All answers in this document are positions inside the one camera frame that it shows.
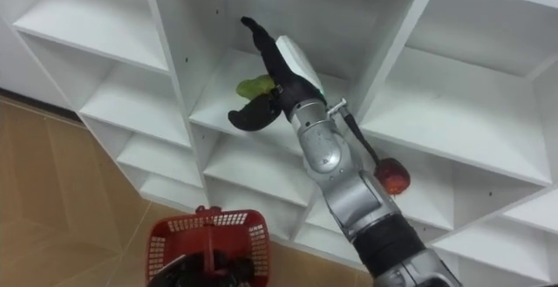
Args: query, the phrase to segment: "wooden floor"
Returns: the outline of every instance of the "wooden floor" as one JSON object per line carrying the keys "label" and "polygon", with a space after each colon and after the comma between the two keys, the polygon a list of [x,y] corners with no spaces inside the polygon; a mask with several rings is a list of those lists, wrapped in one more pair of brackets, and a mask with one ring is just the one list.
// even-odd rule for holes
{"label": "wooden floor", "polygon": [[[180,213],[140,198],[90,133],[0,101],[0,286],[143,286],[146,236]],[[273,244],[270,286],[371,286]]]}

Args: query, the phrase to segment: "black item in basket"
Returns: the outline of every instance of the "black item in basket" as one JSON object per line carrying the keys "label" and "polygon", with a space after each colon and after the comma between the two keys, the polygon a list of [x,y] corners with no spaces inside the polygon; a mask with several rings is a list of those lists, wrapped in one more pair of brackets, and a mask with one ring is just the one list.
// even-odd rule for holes
{"label": "black item in basket", "polygon": [[216,250],[214,268],[220,274],[204,273],[203,252],[180,256],[161,269],[148,287],[237,287],[254,281],[254,263],[247,257],[229,261],[225,253]]}

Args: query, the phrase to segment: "silver robot arm segment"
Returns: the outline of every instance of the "silver robot arm segment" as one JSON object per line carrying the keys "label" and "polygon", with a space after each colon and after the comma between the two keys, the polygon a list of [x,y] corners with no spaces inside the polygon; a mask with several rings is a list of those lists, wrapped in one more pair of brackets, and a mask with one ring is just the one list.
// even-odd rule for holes
{"label": "silver robot arm segment", "polygon": [[363,264],[384,287],[459,287],[457,278],[427,249],[379,181],[363,170],[327,111],[309,99],[291,112],[304,153],[304,166],[322,190],[328,208]]}

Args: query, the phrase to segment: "red object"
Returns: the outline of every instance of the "red object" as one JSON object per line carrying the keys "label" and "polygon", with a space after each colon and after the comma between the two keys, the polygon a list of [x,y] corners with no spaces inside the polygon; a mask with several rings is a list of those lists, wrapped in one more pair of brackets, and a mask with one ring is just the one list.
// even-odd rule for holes
{"label": "red object", "polygon": [[254,210],[222,212],[199,206],[195,215],[159,221],[147,240],[146,285],[165,265],[179,256],[204,252],[205,272],[214,273],[214,249],[228,259],[251,256],[255,266],[253,287],[269,278],[269,233],[263,216]]}
{"label": "red object", "polygon": [[400,195],[411,185],[411,176],[396,159],[383,159],[376,166],[374,176],[384,186],[389,195]]}

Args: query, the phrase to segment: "white wall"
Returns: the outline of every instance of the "white wall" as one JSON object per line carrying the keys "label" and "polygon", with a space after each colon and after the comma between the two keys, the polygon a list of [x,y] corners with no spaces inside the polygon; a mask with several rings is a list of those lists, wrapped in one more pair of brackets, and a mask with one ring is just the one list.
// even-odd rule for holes
{"label": "white wall", "polygon": [[0,87],[70,109],[3,18],[0,18]]}

